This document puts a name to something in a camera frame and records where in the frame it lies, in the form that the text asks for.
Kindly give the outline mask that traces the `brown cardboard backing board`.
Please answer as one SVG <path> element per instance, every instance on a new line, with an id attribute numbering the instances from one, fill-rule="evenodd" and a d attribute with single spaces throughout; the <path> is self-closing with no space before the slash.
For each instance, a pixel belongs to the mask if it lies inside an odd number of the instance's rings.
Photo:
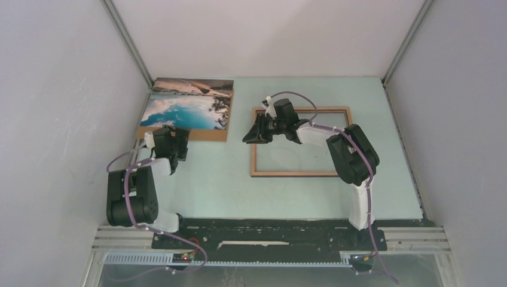
<path id="1" fill-rule="evenodd" d="M 189 129 L 191 141 L 225 142 L 233 96 L 212 94 L 152 94 L 136 137 L 163 126 Z"/>

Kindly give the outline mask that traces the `wooden picture frame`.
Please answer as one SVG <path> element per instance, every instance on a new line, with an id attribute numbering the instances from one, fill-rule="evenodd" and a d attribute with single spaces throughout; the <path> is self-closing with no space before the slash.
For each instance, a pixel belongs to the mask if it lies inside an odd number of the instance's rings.
<path id="1" fill-rule="evenodd" d="M 311 106 L 307 107 L 296 107 L 295 111 L 298 113 L 300 118 L 310 118 L 314 115 L 314 109 Z M 352 113 L 350 108 L 347 106 L 326 106 L 317 108 L 318 116 L 317 120 L 319 124 L 325 126 L 336 126 L 338 128 L 345 128 L 349 124 L 352 124 Z M 337 172 L 335 173 L 303 173 L 303 172 L 273 172 L 264 173 L 255 171 L 255 153 L 256 145 L 251 145 L 251 177 L 257 178 L 336 178 L 338 177 Z"/>

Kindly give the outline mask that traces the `landscape photo print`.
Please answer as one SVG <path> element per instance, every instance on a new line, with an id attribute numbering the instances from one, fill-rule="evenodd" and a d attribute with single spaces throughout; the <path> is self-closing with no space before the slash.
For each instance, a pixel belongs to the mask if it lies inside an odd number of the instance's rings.
<path id="1" fill-rule="evenodd" d="M 140 126 L 225 130 L 233 87 L 233 80 L 157 78 Z"/>

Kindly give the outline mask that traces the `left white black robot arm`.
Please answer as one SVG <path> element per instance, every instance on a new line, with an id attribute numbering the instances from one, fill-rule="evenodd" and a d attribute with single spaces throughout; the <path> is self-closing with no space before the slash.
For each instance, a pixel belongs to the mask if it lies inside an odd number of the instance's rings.
<path id="1" fill-rule="evenodd" d="M 180 227 L 182 216 L 163 210 L 157 191 L 161 182 L 176 172 L 186 160 L 190 130 L 164 125 L 145 132 L 138 151 L 148 149 L 150 155 L 125 169 L 108 173 L 106 218 L 111 226 L 135 227 L 166 234 L 166 242 L 175 249 L 184 248 L 189 233 Z"/>

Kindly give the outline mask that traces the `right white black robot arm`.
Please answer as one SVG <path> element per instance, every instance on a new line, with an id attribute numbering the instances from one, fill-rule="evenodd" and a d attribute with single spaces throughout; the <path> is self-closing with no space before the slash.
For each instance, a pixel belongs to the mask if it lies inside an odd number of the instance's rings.
<path id="1" fill-rule="evenodd" d="M 372 241 L 371 186 L 380 158 L 364 131 L 357 124 L 343 129 L 317 124 L 313 118 L 302 119 L 287 98 L 262 101 L 263 112 L 256 115 L 253 126 L 243 137 L 246 144 L 269 144 L 274 136 L 284 135 L 299 145 L 326 147 L 338 177 L 354 188 L 353 209 L 349 222 L 355 229 L 348 233 L 348 243 L 356 250 L 365 249 Z"/>

